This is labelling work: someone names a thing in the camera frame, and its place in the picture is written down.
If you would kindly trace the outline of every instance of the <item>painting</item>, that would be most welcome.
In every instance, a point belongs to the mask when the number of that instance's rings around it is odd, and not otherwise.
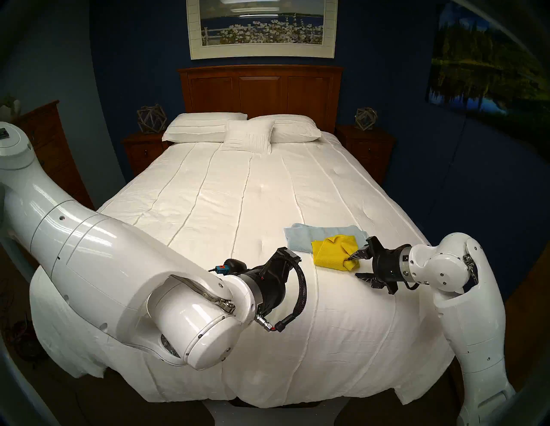
[[[191,58],[334,57],[337,0],[187,0]]]
[[[454,2],[438,13],[426,101],[492,125],[550,157],[550,86],[496,24]]]

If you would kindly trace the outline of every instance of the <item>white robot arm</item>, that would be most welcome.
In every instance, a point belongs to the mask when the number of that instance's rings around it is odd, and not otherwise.
[[[0,234],[36,258],[79,316],[173,365],[215,365],[253,320],[283,331],[306,302],[300,258],[285,247],[252,270],[229,259],[224,270],[232,274],[221,279],[136,227],[78,204],[42,170],[26,135],[1,122]],[[282,302],[293,268],[299,300],[272,326],[265,315]]]
[[[356,275],[373,288],[386,286],[394,294],[399,281],[409,290],[422,284],[433,288],[443,334],[463,373],[464,404],[457,425],[482,424],[514,395],[504,367],[504,304],[476,240],[455,233],[437,247],[407,244],[388,250],[373,236],[350,258],[372,258],[373,273]]]

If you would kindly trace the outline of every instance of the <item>white comforter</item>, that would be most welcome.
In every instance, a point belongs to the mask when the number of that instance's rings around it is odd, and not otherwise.
[[[280,143],[271,155],[180,143],[100,209],[134,224],[200,266],[233,257],[264,263],[286,245],[283,228],[357,225],[386,247],[426,242],[403,210],[327,133],[317,142]],[[205,371],[173,367],[122,345],[76,315],[41,270],[31,284],[32,318],[49,355],[75,377],[118,371],[148,401],[232,399],[273,407],[395,388],[420,397],[453,358],[427,286],[394,295],[353,273],[315,267],[298,253],[307,305],[282,333],[253,323],[228,359]],[[370,270],[363,261],[362,270]],[[290,274],[274,323],[292,311]]]

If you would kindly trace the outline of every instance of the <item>yellow cloth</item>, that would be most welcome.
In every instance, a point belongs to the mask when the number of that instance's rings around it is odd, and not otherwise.
[[[359,261],[347,260],[358,250],[353,235],[334,235],[324,241],[312,241],[311,247],[315,265],[337,270],[352,270],[359,265]]]

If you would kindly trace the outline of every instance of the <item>white pillow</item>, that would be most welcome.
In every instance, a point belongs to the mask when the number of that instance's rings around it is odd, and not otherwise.
[[[274,120],[232,120],[220,149],[222,151],[249,151],[271,153],[271,130]]]
[[[315,122],[305,115],[274,114],[251,118],[249,121],[274,119],[271,143],[310,142],[321,137]]]
[[[246,120],[243,113],[188,113],[179,114],[170,123],[163,141],[172,142],[223,142],[227,122]]]

